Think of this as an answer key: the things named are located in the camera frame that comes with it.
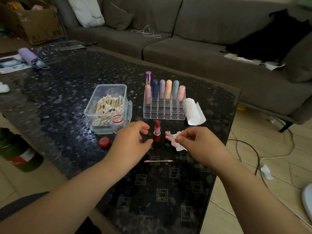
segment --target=white tote bag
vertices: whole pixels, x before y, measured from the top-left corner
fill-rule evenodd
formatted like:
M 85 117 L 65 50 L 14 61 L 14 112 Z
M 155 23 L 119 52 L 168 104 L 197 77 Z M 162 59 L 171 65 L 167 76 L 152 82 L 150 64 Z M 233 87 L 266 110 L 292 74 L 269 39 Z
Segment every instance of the white tote bag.
M 101 26 L 105 23 L 97 0 L 68 0 L 83 27 Z

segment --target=sofa leg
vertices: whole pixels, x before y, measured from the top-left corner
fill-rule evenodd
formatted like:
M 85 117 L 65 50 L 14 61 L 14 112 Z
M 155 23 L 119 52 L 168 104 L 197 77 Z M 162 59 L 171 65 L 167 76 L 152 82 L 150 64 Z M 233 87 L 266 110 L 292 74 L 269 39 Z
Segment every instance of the sofa leg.
M 282 129 L 279 130 L 280 133 L 283 133 L 285 130 L 287 130 L 293 123 L 289 121 L 285 121 L 285 125 Z

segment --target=black table top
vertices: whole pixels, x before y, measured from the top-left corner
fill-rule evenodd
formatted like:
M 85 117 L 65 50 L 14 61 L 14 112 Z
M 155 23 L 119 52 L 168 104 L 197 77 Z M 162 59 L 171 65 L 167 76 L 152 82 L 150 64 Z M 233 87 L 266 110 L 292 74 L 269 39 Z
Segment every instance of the black table top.
M 2 75 L 11 91 L 0 94 L 0 111 L 31 145 L 67 177 L 72 178 L 105 157 L 101 136 L 85 126 L 83 111 L 98 84 L 126 84 L 133 102 L 132 121 L 151 126 L 143 140 L 153 138 L 154 121 L 143 119 L 145 72 L 153 79 L 179 80 L 186 96 L 199 102 L 207 126 L 226 144 L 240 90 L 169 70 L 97 47 L 56 51 L 64 43 L 33 51 L 48 70 L 27 69 Z M 182 131 L 186 121 L 161 120 L 161 141 L 101 199 L 97 208 L 121 233 L 199 233 L 215 181 L 215 174 L 177 152 L 164 132 Z M 172 163 L 144 163 L 167 160 Z

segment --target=cotton swab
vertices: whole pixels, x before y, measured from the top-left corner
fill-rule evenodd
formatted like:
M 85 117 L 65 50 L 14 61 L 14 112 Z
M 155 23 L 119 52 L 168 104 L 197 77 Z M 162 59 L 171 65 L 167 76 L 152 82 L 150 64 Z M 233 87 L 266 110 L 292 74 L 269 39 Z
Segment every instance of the cotton swab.
M 158 161 L 158 160 L 155 160 L 155 161 L 149 161 L 149 160 L 144 160 L 144 162 L 173 162 L 173 160 L 160 160 L 160 161 Z

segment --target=hand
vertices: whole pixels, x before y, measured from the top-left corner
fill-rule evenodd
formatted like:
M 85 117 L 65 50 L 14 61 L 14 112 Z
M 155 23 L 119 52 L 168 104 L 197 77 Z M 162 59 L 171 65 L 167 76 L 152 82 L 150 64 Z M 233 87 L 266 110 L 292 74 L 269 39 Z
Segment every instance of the hand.
M 207 127 L 189 127 L 175 141 L 186 148 L 196 161 L 215 171 L 224 159 L 232 157 L 224 144 Z
M 141 143 L 142 134 L 148 134 L 149 125 L 142 121 L 131 122 L 120 129 L 108 152 L 105 161 L 110 163 L 114 171 L 120 173 L 121 177 L 127 174 L 147 153 L 153 140 L 148 139 Z

